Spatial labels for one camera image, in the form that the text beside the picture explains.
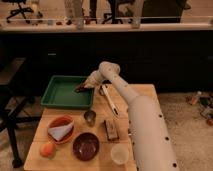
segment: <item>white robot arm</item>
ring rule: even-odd
[[[163,114],[151,97],[140,95],[119,76],[120,67],[102,62],[84,83],[93,88],[109,80],[128,105],[133,153],[139,171],[179,171]]]

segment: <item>small object in tray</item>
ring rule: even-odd
[[[76,87],[75,92],[76,92],[76,93],[80,93],[80,92],[89,90],[88,88],[85,88],[84,85],[85,85],[84,83],[79,84],[79,85]]]
[[[106,128],[107,139],[109,141],[118,140],[119,136],[118,136],[118,132],[117,132],[114,120],[111,119],[111,118],[105,119],[104,125],[105,125],[105,128]]]

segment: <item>wooden tabletop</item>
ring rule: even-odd
[[[141,94],[151,96],[157,100],[157,94],[152,84],[132,84],[131,86]],[[118,109],[119,116],[114,116],[106,98],[101,96],[96,88],[91,108],[97,114],[94,127],[89,127],[84,120],[83,114],[86,110],[45,108],[25,161],[24,170],[136,171],[137,168],[133,159],[131,139],[128,135],[127,105],[112,85],[108,86],[108,92]],[[41,145],[48,141],[47,126],[54,118],[63,115],[70,115],[75,120],[72,139],[65,144],[57,145],[57,151],[53,158],[44,158],[40,155],[39,150]],[[103,124],[106,118],[114,118],[119,134],[119,140],[116,142],[109,142],[107,140]],[[77,159],[72,151],[72,144],[75,138],[83,132],[94,133],[100,141],[98,154],[92,160],[86,162]],[[116,143],[125,143],[128,146],[130,157],[125,165],[116,165],[110,157],[110,150]]]

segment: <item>speckled floor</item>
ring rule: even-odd
[[[206,124],[200,115],[203,106],[189,105],[186,98],[191,93],[159,93],[158,99],[164,113],[166,124],[175,150],[181,171],[212,171],[213,170],[213,127]],[[40,98],[26,109],[32,115],[42,113]],[[25,124],[16,131],[20,156],[25,160],[37,123]],[[12,152],[7,132],[0,133],[0,170],[22,171],[13,169]]]

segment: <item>concrete floor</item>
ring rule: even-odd
[[[27,1],[26,5],[29,6],[31,1]],[[83,9],[85,15],[89,15],[89,0],[83,0]],[[191,9],[184,10],[182,14],[183,23],[193,23],[193,22],[210,22],[213,18],[213,1],[212,0],[188,0]],[[126,9],[126,5],[121,5],[121,9]],[[12,3],[3,3],[0,1],[0,21],[5,20],[8,16],[8,11],[11,9],[17,8],[16,4]],[[43,19],[56,19],[64,20],[65,10],[64,10],[64,1],[55,0],[52,3],[52,0],[40,1],[39,10],[43,13]],[[103,19],[103,14],[110,12],[110,6],[107,0],[98,0],[97,1],[97,18]],[[33,19],[35,16],[28,14],[29,18]],[[23,19],[21,15],[14,17],[13,19]]]
[[[206,124],[200,115],[204,109],[200,104],[194,106],[186,102],[190,93],[158,93],[161,109],[164,113],[168,131],[181,171],[212,171],[213,170],[213,127]],[[33,106],[25,109],[31,115],[41,114],[40,97]],[[8,107],[13,107],[12,100]],[[16,131],[20,156],[25,160],[37,123],[20,126]],[[13,169],[11,165],[12,152],[8,142],[7,132],[0,133],[0,170],[23,171],[23,168]]]

